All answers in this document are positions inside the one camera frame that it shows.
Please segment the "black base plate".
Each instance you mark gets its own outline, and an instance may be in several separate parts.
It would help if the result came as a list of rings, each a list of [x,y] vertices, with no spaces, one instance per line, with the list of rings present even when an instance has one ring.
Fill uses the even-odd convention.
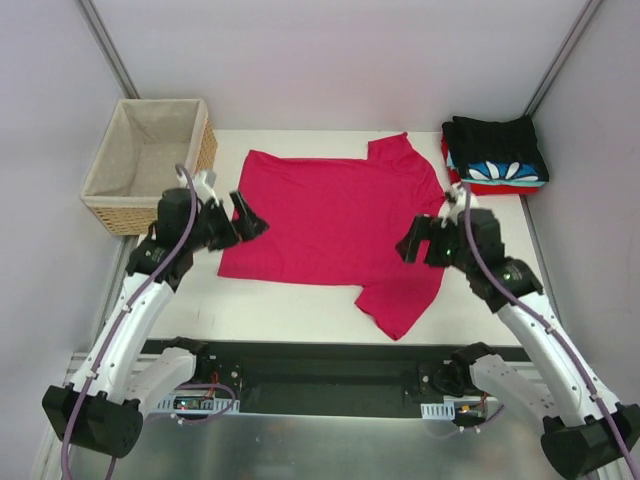
[[[200,341],[190,389],[236,398],[243,413],[412,419],[424,404],[478,398],[461,345]]]

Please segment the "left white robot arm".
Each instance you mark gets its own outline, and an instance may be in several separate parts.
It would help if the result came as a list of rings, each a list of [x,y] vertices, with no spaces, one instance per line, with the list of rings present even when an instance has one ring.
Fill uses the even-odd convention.
[[[81,367],[64,386],[51,386],[44,412],[68,453],[73,446],[112,458],[127,456],[144,419],[177,387],[204,387],[213,378],[207,344],[177,337],[139,374],[133,372],[151,327],[177,292],[197,251],[220,251],[264,234],[268,223],[233,191],[228,217],[214,196],[189,188],[159,199],[157,218],[131,253],[119,299]]]

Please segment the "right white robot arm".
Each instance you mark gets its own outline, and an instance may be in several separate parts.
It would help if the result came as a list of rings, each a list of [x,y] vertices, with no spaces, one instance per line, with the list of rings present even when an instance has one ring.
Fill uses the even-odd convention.
[[[426,265],[465,275],[472,292],[519,340],[544,384],[538,387],[478,342],[455,351],[432,375],[432,388],[496,398],[537,431],[547,461],[564,479],[638,478],[631,455],[639,440],[638,405],[623,404],[577,351],[535,274],[506,255],[493,213],[472,208],[449,218],[418,215],[396,250],[415,262],[423,243]]]

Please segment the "wicker basket with liner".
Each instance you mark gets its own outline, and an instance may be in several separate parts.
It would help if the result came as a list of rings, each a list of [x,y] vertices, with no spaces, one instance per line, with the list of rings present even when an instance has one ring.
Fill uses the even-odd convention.
[[[138,236],[157,218],[161,194],[213,166],[217,140],[202,99],[124,99],[116,104],[81,191],[111,234]]]

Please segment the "pink t shirt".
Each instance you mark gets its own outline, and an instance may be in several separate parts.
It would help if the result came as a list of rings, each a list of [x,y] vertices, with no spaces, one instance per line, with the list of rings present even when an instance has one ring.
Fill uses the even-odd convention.
[[[224,252],[221,277],[358,286],[355,304],[399,340],[435,300],[443,269],[406,263],[396,245],[444,201],[407,134],[372,140],[364,159],[281,158],[251,150],[239,190],[268,230]]]

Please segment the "right aluminium frame post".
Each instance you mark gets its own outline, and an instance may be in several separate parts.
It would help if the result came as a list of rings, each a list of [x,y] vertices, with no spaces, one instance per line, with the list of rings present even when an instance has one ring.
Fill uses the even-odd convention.
[[[531,118],[536,115],[571,55],[579,46],[605,4],[605,0],[588,0],[584,3],[526,104],[523,111],[524,115]]]

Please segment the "aluminium frame post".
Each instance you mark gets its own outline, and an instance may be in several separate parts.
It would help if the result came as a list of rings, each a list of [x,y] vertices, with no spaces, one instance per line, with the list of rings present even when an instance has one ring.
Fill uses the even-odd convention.
[[[588,0],[584,3],[526,104],[523,111],[524,115],[531,118],[536,115],[571,55],[579,46],[605,4],[605,0]]]
[[[92,0],[75,0],[100,52],[108,64],[116,83],[127,99],[139,99],[140,94],[96,4]]]

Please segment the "red t shirt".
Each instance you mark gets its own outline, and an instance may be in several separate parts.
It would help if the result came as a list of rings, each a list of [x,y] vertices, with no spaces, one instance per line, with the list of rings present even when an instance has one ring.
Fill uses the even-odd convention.
[[[452,158],[448,149],[446,138],[441,138],[441,153],[445,161],[447,175],[451,183],[458,183],[461,178],[453,166]],[[531,195],[536,193],[539,188],[537,186],[513,186],[500,184],[472,184],[471,190],[475,195]]]

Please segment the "left aluminium frame post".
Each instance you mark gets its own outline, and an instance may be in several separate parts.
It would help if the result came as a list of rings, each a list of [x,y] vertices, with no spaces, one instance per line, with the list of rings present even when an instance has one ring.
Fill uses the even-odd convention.
[[[116,83],[127,99],[139,99],[140,94],[96,4],[92,0],[75,0],[100,52],[108,64]]]

